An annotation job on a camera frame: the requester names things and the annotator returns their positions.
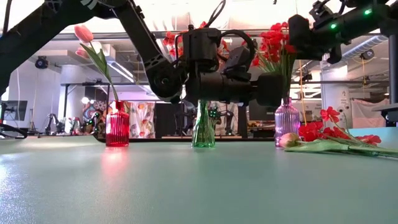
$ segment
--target pink tulip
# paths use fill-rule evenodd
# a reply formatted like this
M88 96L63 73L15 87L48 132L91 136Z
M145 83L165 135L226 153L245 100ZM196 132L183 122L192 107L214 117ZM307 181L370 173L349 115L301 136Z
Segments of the pink tulip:
M297 146L298 143L296 141L300 140L300 136L298 134L294 133L287 133L282 135L279 140L279 146L280 147L293 147Z
M94 40L93 33L84 25L75 25L75 35L83 43L90 43Z
M77 55L81 56L82 58L89 59L87 51L83 47L79 47L75 52Z

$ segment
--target pillar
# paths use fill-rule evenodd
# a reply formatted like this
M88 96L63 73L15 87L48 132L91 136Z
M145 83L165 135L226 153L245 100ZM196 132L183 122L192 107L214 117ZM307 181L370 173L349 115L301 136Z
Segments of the pillar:
M345 81L348 80L347 74L347 65L337 68L323 67L321 81ZM342 128L352 128L353 118L348 85L344 83L321 84L321 92L322 108L327 109L329 106L333 107L337 112L340 112L340 120L337 124ZM333 123L326 122L326 126L331 127Z
M390 103L398 103L398 35L391 35L389 44Z
M83 83L86 81L85 69L78 65L63 65L61 71L61 84L66 83ZM83 117L83 103L81 99L85 96L85 87L70 85L68 87L68 97L66 103L66 116L63 114L65 106L65 87L62 86L60 90L60 101L58 107L59 118L73 118L77 117L82 120Z

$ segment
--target table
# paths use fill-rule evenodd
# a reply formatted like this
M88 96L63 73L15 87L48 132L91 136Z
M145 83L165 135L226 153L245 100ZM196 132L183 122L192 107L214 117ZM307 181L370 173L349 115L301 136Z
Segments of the table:
M273 142L0 142L0 223L397 223L398 161Z

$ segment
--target red glass vase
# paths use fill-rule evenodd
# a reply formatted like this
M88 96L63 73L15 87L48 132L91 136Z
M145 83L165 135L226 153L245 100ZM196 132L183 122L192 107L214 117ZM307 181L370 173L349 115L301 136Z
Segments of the red glass vase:
M106 146L129 145L130 115L124 111L123 104L123 101L115 101L112 113L106 115Z

